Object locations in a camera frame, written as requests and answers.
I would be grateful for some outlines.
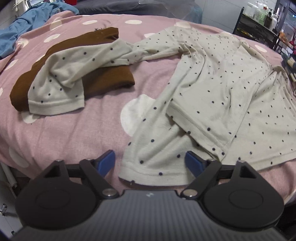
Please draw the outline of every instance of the red container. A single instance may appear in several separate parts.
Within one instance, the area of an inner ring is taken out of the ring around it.
[[[77,4],[77,0],[65,0],[65,3],[68,3],[70,5],[76,5]]]

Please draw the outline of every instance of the pink blanket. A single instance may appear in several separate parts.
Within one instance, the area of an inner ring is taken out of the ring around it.
[[[51,46],[63,40],[112,26],[119,29],[120,38],[134,43],[172,25],[191,26],[205,33],[222,32],[214,27],[158,16],[73,16],[66,11],[51,17],[43,27],[23,34],[16,51],[0,61],[0,71],[3,70],[0,75],[0,160],[34,178],[53,160],[74,164],[113,149],[116,166],[107,180],[120,192],[127,188],[148,188],[119,180],[120,162],[146,109],[172,76],[178,57],[130,66],[136,82],[134,87],[91,98],[84,109],[63,115],[18,113],[10,103],[9,94],[18,77],[29,71]],[[279,54],[257,42],[246,41],[259,49],[271,64],[280,65]],[[296,189],[296,161],[260,173],[286,202],[291,199]]]

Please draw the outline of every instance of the metal screw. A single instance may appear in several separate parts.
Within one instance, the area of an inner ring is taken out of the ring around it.
[[[107,197],[113,197],[117,194],[117,191],[114,188],[107,188],[104,189],[102,193]]]
[[[194,189],[186,189],[183,191],[183,195],[186,197],[195,197],[198,192]]]
[[[3,205],[2,205],[2,207],[0,209],[0,214],[4,215],[6,210],[7,210],[7,205],[5,203],[3,203]]]

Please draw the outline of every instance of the wall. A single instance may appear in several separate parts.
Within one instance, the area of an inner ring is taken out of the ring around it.
[[[257,0],[195,0],[203,9],[202,24],[233,32],[242,7]],[[268,7],[274,8],[276,0],[268,0]]]
[[[0,12],[0,29],[8,27],[15,19],[15,12],[13,9],[14,1],[11,1]]]

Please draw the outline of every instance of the brown cloth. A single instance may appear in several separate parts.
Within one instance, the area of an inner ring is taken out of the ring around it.
[[[76,38],[67,39],[52,46],[39,61],[33,64],[30,71],[22,74],[10,93],[10,101],[18,111],[28,111],[28,91],[37,73],[45,61],[52,54],[61,50],[78,46],[97,45],[111,43],[118,39],[117,28],[105,28],[94,32],[85,33]],[[127,88],[135,84],[133,75],[128,66],[115,66],[98,68],[82,77],[84,98],[105,94],[117,88]]]

